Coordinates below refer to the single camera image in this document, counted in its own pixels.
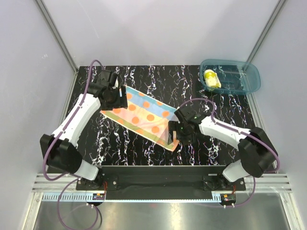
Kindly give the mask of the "orange blue patterned towel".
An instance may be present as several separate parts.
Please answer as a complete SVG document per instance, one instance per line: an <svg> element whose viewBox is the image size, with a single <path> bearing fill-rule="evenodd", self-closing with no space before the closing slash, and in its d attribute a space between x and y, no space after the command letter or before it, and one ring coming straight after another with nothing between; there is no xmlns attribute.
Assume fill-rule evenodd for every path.
<svg viewBox="0 0 307 230"><path fill-rule="evenodd" d="M128 108L117 108L101 113L128 130L174 151L178 141L168 143L168 122L177 121L173 108L132 87L126 87Z"/></svg>

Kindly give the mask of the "yellow crocodile towel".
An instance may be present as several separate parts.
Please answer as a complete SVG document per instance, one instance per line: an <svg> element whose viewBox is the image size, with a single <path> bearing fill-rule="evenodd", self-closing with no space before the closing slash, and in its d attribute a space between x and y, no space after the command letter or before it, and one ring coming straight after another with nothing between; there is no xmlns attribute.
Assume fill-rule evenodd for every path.
<svg viewBox="0 0 307 230"><path fill-rule="evenodd" d="M218 79L217 73L211 69L204 71L204 80L208 87L211 88L221 88L221 83Z"/></svg>

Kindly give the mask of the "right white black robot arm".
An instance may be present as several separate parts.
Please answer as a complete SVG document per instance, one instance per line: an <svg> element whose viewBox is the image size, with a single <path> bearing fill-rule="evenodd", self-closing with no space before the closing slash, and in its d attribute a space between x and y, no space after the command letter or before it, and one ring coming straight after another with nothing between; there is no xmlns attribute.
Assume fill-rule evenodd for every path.
<svg viewBox="0 0 307 230"><path fill-rule="evenodd" d="M212 115L198 114L187 106L177 109L168 122L168 143L177 140L189 145L196 142L199 135L221 140L239 153L239 160L227 165L217 175L204 176L204 185L211 191L231 189L244 177L260 178L277 162L278 154L263 129L240 129L216 120Z"/></svg>

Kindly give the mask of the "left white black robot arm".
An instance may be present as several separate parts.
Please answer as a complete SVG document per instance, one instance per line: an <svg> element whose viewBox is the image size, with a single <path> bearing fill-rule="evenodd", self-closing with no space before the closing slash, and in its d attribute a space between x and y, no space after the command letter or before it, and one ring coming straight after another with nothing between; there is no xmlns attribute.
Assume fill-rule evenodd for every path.
<svg viewBox="0 0 307 230"><path fill-rule="evenodd" d="M97 111L112 111L128 107L126 87L118 83L118 75L102 70L98 78L91 81L91 73L84 93L63 123L51 134L40 139L43 169L46 167L63 171L85 181L94 190L103 186L102 169L85 161L77 150L79 137L92 115Z"/></svg>

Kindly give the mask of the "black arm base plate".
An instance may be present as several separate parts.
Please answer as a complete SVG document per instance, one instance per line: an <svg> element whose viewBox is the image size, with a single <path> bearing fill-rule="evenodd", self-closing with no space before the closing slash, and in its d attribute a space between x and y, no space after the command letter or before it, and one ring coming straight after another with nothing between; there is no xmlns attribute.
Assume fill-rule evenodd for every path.
<svg viewBox="0 0 307 230"><path fill-rule="evenodd" d="M103 166L104 183L101 187L106 187L108 179L117 176L123 179L124 188L133 185L178 185L182 180L184 185L194 183L199 185L204 176L214 176L220 173L224 166ZM97 190L94 185L81 179L81 187Z"/></svg>

